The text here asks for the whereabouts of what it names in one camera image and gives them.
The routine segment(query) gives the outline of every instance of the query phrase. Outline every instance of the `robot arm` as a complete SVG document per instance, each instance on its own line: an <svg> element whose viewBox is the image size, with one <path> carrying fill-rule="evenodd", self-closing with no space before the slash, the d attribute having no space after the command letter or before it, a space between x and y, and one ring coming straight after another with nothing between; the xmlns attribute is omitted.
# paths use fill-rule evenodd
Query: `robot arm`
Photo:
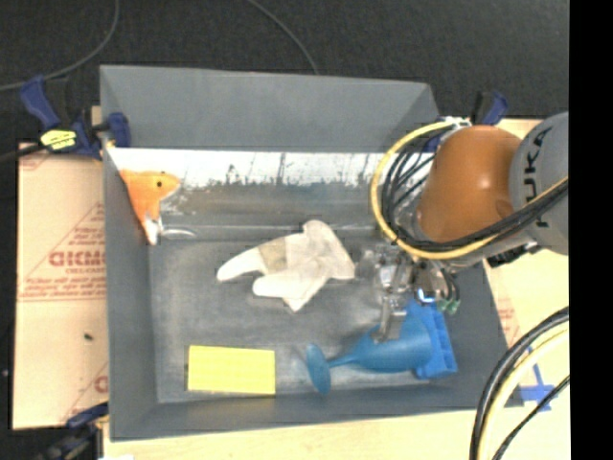
<svg viewBox="0 0 613 460"><path fill-rule="evenodd" d="M432 166L418 180L407 159L421 157L433 135L439 144ZM504 264L540 248L568 254L567 193L568 113L523 140L496 126L426 126L388 151L371 185L375 218L397 246L388 250L410 255L401 291L449 311L459 303L452 275L464 268L483 259ZM394 313L383 305L387 329Z"/></svg>

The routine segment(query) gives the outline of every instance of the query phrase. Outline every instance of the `blue clamp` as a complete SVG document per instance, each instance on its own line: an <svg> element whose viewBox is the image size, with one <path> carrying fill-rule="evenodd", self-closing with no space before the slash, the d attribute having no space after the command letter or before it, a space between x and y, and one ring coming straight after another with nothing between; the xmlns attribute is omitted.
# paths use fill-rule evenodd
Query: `blue clamp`
<svg viewBox="0 0 613 460"><path fill-rule="evenodd" d="M98 126L88 125L80 114L70 127L61 127L61 120L45 95L42 75L27 81L19 95L28 112L42 124L40 143L52 153L74 153L101 160L102 143L97 133L103 130L110 130L116 146L130 146L129 124L121 112L109 114L107 121Z"/></svg>

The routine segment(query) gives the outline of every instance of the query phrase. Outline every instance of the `orange object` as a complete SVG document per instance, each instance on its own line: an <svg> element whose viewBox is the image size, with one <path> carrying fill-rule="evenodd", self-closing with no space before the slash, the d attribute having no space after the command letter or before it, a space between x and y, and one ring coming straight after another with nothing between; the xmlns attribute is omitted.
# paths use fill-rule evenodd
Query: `orange object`
<svg viewBox="0 0 613 460"><path fill-rule="evenodd" d="M174 193L181 180L171 173L129 169L121 170L120 176L127 187L134 213L149 234L148 225L152 221L159 225L160 201Z"/></svg>
<svg viewBox="0 0 613 460"><path fill-rule="evenodd" d="M470 126L440 147L417 208L434 242L468 236L513 212L509 169L521 140L496 126Z"/></svg>

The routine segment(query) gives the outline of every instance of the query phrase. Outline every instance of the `gray bin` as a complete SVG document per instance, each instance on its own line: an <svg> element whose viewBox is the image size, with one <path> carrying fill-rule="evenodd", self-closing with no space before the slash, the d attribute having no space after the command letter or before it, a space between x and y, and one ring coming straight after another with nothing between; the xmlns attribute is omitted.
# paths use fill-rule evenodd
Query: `gray bin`
<svg viewBox="0 0 613 460"><path fill-rule="evenodd" d="M410 81L104 66L101 87L102 115L122 111L136 148L377 153L437 116L428 85ZM215 272L244 248L315 216L335 228L356 260L360 247L379 240L366 186L345 193L341 186L325 202L320 195L292 198L286 211L286 197L300 195L279 188L250 198L229 188L226 195L236 197L232 214L169 215L165 222L191 226L196 239L151 247L108 154L104 183L113 440L474 408L506 349L477 265L460 275L463 303L447 318L457 374L428 382L350 370L333 374L332 391L321 397L301 367L306 345L340 354L376 323L370 285L331 282L291 315L254 304L248 277L221 286ZM348 198L351 206L342 207ZM274 349L277 396L188 392L190 344Z"/></svg>

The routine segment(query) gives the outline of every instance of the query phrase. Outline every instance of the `wire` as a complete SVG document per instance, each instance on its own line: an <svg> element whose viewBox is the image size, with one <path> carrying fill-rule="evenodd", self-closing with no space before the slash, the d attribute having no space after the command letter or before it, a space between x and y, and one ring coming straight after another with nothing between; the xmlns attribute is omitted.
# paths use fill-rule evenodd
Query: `wire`
<svg viewBox="0 0 613 460"><path fill-rule="evenodd" d="M388 211L389 205L387 197L390 195L389 184L393 175L388 172L386 181L383 184L381 202L379 202L378 196L379 179L385 167L395 154L398 152L400 152L400 154L406 153L405 149L408 149L417 139L433 131L446 129L454 125L455 123L453 121L441 121L418 128L402 137L383 155L375 169L371 181L371 206L378 226L393 243L397 243L400 248L417 258L436 260L460 258L486 245L498 242L525 228L528 224L542 215L542 213L557 203L563 196L566 196L568 191L568 176L566 176L549 189L536 196L521 209L489 227L455 241L447 241L444 243L417 241L405 229L394 222L394 217ZM392 173L398 172L398 162L401 161L399 161L397 157L390 169Z"/></svg>
<svg viewBox="0 0 613 460"><path fill-rule="evenodd" d="M16 160L17 158L23 157L25 155L29 155L30 153L41 151L44 148L45 147L42 145L35 144L35 145L29 145L28 147L24 147L23 149L16 149L13 151L8 151L7 153L3 153L2 155L0 155L0 164L4 164L5 162Z"/></svg>
<svg viewBox="0 0 613 460"><path fill-rule="evenodd" d="M561 381L558 385L556 385L556 387L549 392L549 394L547 394L539 403L538 405L530 412L530 414L528 414L521 423L519 423L519 425L517 425L513 431L511 431L511 433L507 436L507 438L505 438L505 440L502 442L502 444L500 445L500 447L498 448L498 450L494 453L494 456L491 458L491 460L500 460L502 458L502 456L505 454L505 451L507 451L507 448L509 447L509 445L511 444L511 442L513 441L513 439L515 438L515 436L517 436L517 434L519 433L519 431L521 431L521 429L538 413L541 411L541 409L543 407L545 407L545 405L547 405L548 403L550 403L557 395L560 394L560 392L562 392L562 390L564 390L571 382L571 376L568 375L566 376L566 378Z"/></svg>
<svg viewBox="0 0 613 460"><path fill-rule="evenodd" d="M477 448L481 442L483 423L489 413L492 400L497 392L499 384L504 381L505 377L512 371L514 364L524 355L533 342L555 327L568 322L569 319L570 314L568 307L554 312L522 335L496 363L484 387L479 403L477 404L477 411L470 439L469 460L476 460L477 458Z"/></svg>
<svg viewBox="0 0 613 460"><path fill-rule="evenodd" d="M568 338L568 329L549 337L546 341L534 348L534 351L532 351L529 355L521 359L517 366L513 368L507 379L501 383L498 391L496 392L496 396L491 403L489 413L484 418L483 428L481 431L481 442L477 446L478 460L486 460L488 458L489 442L491 439L493 424L519 381L521 381L526 372L530 370L543 356L550 353L560 344L567 342Z"/></svg>
<svg viewBox="0 0 613 460"><path fill-rule="evenodd" d="M279 26L285 32L285 34L292 41L294 41L296 46L298 46L298 48L300 49L301 53L304 55L304 57L308 61L308 64L310 65L313 73L315 75L319 75L319 68L317 67L317 64L315 63L315 60L312 58L312 56L308 52L307 47L302 43L302 41L294 33L291 32L291 30L281 21L281 19L279 17L277 17L274 13L269 11L267 8L263 7L256 0L244 0L244 1L249 3L249 4L251 4L253 7L258 9L261 13L266 15L275 24L277 24L277 26Z"/></svg>
<svg viewBox="0 0 613 460"><path fill-rule="evenodd" d="M78 61L75 61L74 63L66 67L60 68L59 70L56 70L55 72L51 72L51 73L44 75L43 76L44 80L48 81L48 80L56 79L58 77L67 75L75 71L76 69L80 68L82 65L84 65L91 59L95 58L102 51L102 49L104 49L104 47L111 40L111 37L115 34L115 31L117 29L117 24L119 22L120 0L114 0L114 1L115 1L115 12L113 15L113 21L111 22L111 26L109 28L109 31L106 33L106 36L104 37L102 42L96 47L96 49L94 49L94 51L92 51L89 55L79 59ZM0 92L6 92L9 90L15 90L15 89L21 88L25 83L26 83L25 81L18 81L15 83L8 83L6 85L0 85Z"/></svg>

